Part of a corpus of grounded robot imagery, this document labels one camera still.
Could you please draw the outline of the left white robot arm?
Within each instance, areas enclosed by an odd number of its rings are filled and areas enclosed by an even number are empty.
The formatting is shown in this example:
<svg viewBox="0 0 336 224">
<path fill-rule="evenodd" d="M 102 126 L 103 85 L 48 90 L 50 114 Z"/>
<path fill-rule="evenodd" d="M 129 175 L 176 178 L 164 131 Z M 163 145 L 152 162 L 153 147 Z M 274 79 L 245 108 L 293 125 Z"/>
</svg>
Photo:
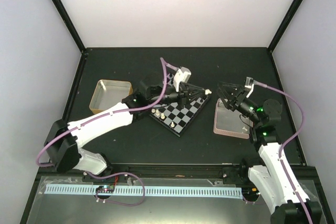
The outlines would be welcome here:
<svg viewBox="0 0 336 224">
<path fill-rule="evenodd" d="M 112 130 L 143 119 L 157 104 L 177 103 L 182 108 L 210 94 L 211 90 L 187 82 L 180 82 L 176 88 L 169 86 L 167 79 L 157 83 L 142 80 L 130 95 L 105 111 L 69 123 L 64 120 L 54 122 L 38 154 L 40 157 L 47 153 L 49 162 L 42 163 L 38 157 L 36 163 L 40 167 L 53 166 L 60 173 L 72 169 L 82 170 L 106 182 L 112 177 L 112 167 L 102 154 L 84 150 L 86 144 Z"/>
</svg>

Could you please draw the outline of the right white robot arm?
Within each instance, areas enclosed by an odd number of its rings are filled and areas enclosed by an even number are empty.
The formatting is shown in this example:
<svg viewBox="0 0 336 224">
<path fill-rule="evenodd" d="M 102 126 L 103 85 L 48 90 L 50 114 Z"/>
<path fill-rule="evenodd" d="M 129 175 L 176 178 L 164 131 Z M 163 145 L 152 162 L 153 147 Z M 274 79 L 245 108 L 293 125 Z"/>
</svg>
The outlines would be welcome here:
<svg viewBox="0 0 336 224">
<path fill-rule="evenodd" d="M 244 85 L 220 82 L 217 88 L 226 109 L 238 111 L 253 123 L 250 141 L 260 161 L 252 165 L 243 160 L 239 179 L 256 186 L 270 211 L 271 223 L 319 223 L 322 209 L 302 189 L 284 151 L 298 133 L 280 141 L 276 125 L 281 121 L 282 104 L 275 99 L 253 102 L 249 97 L 255 86 L 269 87 L 248 77 Z"/>
</svg>

